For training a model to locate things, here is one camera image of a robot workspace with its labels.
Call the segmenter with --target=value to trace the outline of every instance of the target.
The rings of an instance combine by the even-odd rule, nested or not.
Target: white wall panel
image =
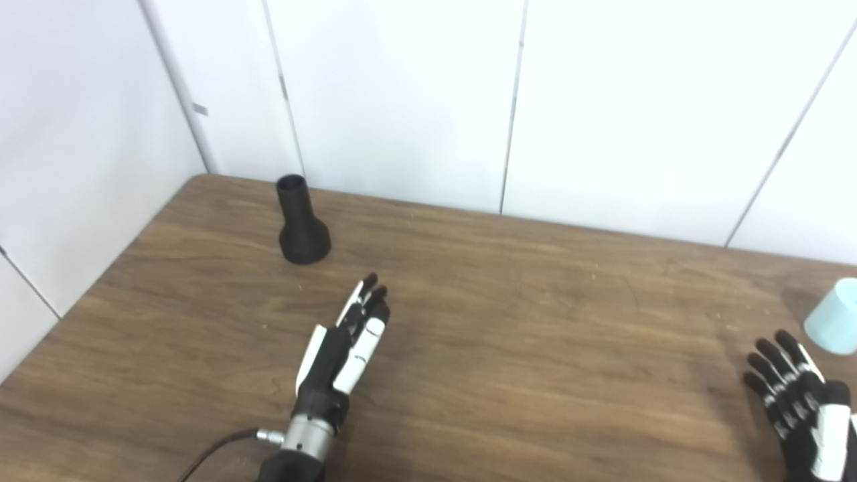
[[[0,65],[0,245],[63,314],[203,165],[135,0],[0,2]]]
[[[36,292],[0,256],[0,383],[56,322]]]
[[[729,246],[857,264],[857,39]]]
[[[530,2],[504,214],[725,244],[856,15]]]
[[[268,0],[314,187],[497,212],[523,0]]]
[[[275,180],[302,172],[264,0],[142,0],[210,166]]]

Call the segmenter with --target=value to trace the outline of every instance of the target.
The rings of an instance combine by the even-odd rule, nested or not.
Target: white finger segment
[[[336,379],[333,380],[333,388],[346,395],[350,395],[351,391],[357,385],[363,371],[366,370],[366,364],[372,358],[381,336],[384,334],[384,329],[387,326],[378,318],[369,318],[366,326],[357,338],[357,342],[348,353],[348,360],[345,361],[342,370],[339,371]]]
[[[327,328],[324,328],[321,325],[315,325],[315,329],[313,329],[313,335],[309,337],[309,344],[307,345],[307,351],[303,353],[303,360],[301,360],[301,368],[297,370],[297,379],[295,380],[295,395],[297,395],[297,391],[301,388],[301,383],[309,374],[309,369],[312,368],[313,363],[315,363],[315,357],[319,353],[319,348],[321,348],[321,343],[324,341],[324,336],[327,334]]]

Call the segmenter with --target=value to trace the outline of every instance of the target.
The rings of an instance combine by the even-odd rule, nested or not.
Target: robot finger
[[[774,428],[778,437],[785,439],[788,436],[790,428],[782,418],[779,405],[776,403],[776,395],[770,388],[770,385],[759,375],[751,371],[744,374],[744,384],[762,398],[764,414],[768,417],[770,426]]]
[[[780,346],[782,346],[782,349],[788,353],[788,356],[791,357],[794,368],[798,373],[814,373],[822,383],[824,382],[824,376],[822,376],[821,371],[815,365],[815,362],[812,361],[809,353],[806,352],[803,345],[801,345],[788,331],[784,329],[777,331],[774,335],[774,339],[780,344]]]
[[[381,336],[387,327],[387,321],[390,319],[390,309],[382,299],[377,301],[377,304],[369,313],[369,319],[363,331],[358,335],[357,341],[349,352],[348,359],[339,371],[339,374],[333,380],[333,387],[339,392],[350,395],[351,391],[357,385],[363,372],[366,370],[366,365],[375,353],[375,348],[378,342],[381,341]]]
[[[321,348],[321,343],[322,341],[324,341],[325,334],[327,334],[327,328],[324,328],[321,325],[315,325],[315,329],[313,329],[313,334],[309,338],[307,350],[303,353],[301,367],[297,369],[297,378],[295,379],[295,395],[297,395],[297,391],[301,388],[301,383],[303,383],[303,380],[306,379],[307,374],[309,373],[309,369],[312,368],[313,363],[315,363],[315,357],[318,355],[319,348]]]
[[[372,309],[378,304],[378,302],[383,301],[384,297],[387,295],[387,287],[386,286],[378,286],[374,290],[367,292],[363,297],[363,311],[365,313],[370,313]]]
[[[345,306],[342,307],[342,311],[339,313],[339,318],[336,319],[336,326],[342,324],[346,318],[349,319],[349,321],[354,322],[356,313],[353,313],[354,310],[352,307],[355,305],[360,308],[360,315],[363,314],[363,298],[377,282],[378,275],[375,273],[370,273],[369,276],[357,282],[357,286],[354,287],[354,291],[351,292],[348,300],[345,301]]]

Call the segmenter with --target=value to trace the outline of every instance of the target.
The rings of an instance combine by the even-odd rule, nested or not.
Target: robotic hand
[[[842,382],[825,381],[804,347],[789,333],[756,342],[744,382],[764,403],[780,439],[786,482],[857,481],[857,432],[851,394]]]
[[[387,288],[374,287],[377,282],[372,273],[357,283],[335,326],[315,326],[297,373],[289,430],[260,431],[258,436],[281,448],[262,463],[258,482],[324,479],[324,461],[348,414],[348,397],[390,318]]]

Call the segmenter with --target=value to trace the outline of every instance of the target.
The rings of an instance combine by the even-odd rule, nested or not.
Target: white and black robotic hand
[[[262,463],[258,482],[324,479],[324,462],[348,414],[349,395],[390,318],[387,288],[377,282],[374,273],[358,282],[336,324],[315,326],[297,373],[289,430],[260,436],[281,450]]]
[[[774,338],[782,349],[758,340],[758,353],[747,357],[758,374],[748,371],[744,382],[762,398],[780,440],[786,482],[857,482],[857,432],[848,385],[825,381],[788,332],[780,330]]]

